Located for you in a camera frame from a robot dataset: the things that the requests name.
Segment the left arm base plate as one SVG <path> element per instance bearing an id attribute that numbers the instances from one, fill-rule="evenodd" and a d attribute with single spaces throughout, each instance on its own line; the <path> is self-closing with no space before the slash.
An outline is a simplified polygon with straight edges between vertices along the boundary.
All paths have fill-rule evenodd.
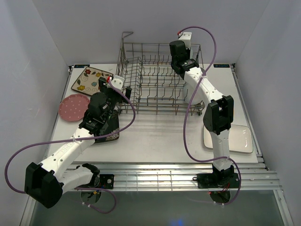
<path id="1" fill-rule="evenodd" d="M 97 189 L 113 189 L 114 188 L 114 174 L 100 174 L 98 183 L 96 184 Z"/>

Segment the white oval plate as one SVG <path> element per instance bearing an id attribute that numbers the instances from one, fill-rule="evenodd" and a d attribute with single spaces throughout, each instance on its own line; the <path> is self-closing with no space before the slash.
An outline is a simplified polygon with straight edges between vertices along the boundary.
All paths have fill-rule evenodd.
<path id="1" fill-rule="evenodd" d="M 183 91 L 184 91 L 184 94 L 183 96 L 185 97 L 185 102 L 188 104 L 192 98 L 192 95 L 195 91 L 196 87 L 192 87 L 190 84 L 186 83 L 184 85 L 184 88 L 183 88 Z M 205 105 L 208 104 L 208 100 L 203 92 L 203 89 L 201 87 L 201 85 L 199 85 L 198 89 L 197 89 L 197 92 L 191 102 L 192 105 L 198 105 L 200 104 L 201 102 L 203 102 Z"/>

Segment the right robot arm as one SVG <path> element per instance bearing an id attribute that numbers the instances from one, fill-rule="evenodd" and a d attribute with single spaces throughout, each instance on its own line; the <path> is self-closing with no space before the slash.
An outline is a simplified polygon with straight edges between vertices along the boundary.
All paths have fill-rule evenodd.
<path id="1" fill-rule="evenodd" d="M 169 44 L 172 69 L 181 76 L 193 91 L 192 96 L 200 96 L 206 105 L 203 116 L 204 127 L 209 131 L 214 157 L 212 173 L 198 174 L 196 180 L 200 188 L 239 188 L 240 178 L 234 171 L 230 159 L 229 133 L 234 115 L 234 99 L 219 92 L 205 77 L 199 64 L 189 57 L 184 41 Z"/>

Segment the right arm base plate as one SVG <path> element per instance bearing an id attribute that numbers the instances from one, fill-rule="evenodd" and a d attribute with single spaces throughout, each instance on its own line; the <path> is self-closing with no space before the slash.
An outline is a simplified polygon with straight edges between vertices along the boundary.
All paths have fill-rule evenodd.
<path id="1" fill-rule="evenodd" d="M 213 173 L 200 173 L 192 178 L 198 188 L 238 188 L 240 179 L 237 173 L 230 177 L 218 178 Z"/>

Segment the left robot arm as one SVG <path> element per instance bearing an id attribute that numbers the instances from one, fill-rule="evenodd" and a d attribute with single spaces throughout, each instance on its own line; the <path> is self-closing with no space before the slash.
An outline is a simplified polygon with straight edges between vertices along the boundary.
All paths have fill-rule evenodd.
<path id="1" fill-rule="evenodd" d="M 90 146 L 119 138 L 119 116 L 117 104 L 128 103 L 131 88 L 122 95 L 125 79 L 114 75 L 99 80 L 99 92 L 94 93 L 84 113 L 82 122 L 51 156 L 39 164 L 31 163 L 25 172 L 24 191 L 46 208 L 58 203 L 62 195 L 77 187 L 97 188 L 100 170 L 89 163 L 68 167 Z"/>

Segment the pink dotted round plate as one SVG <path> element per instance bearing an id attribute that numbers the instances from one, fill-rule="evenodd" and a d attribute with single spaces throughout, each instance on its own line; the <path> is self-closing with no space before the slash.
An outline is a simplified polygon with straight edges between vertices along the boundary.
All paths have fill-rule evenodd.
<path id="1" fill-rule="evenodd" d="M 58 114 L 67 122 L 80 121 L 84 118 L 90 99 L 82 94 L 72 94 L 66 97 L 59 105 Z"/>

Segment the white rectangular plate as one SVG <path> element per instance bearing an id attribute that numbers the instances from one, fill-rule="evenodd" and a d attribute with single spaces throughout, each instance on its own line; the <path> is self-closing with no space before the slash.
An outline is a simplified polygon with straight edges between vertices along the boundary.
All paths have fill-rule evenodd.
<path id="1" fill-rule="evenodd" d="M 210 132 L 203 127 L 203 141 L 205 147 L 213 152 L 213 142 Z M 251 131 L 247 126 L 231 125 L 228 135 L 229 150 L 235 153 L 249 154 L 253 152 Z"/>

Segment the black floral square plate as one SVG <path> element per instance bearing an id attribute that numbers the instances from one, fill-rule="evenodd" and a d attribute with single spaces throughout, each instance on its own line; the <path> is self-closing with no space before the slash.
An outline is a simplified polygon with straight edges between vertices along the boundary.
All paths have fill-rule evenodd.
<path id="1" fill-rule="evenodd" d="M 113 132 L 116 132 L 117 130 L 119 130 L 119 115 L 117 110 L 113 110 L 112 115 L 109 117 L 106 123 L 101 127 L 101 129 L 96 133 L 95 136 L 111 134 Z M 119 133 L 116 133 L 114 135 L 96 139 L 95 142 L 103 143 L 103 142 L 113 141 L 118 138 L 119 138 Z"/>

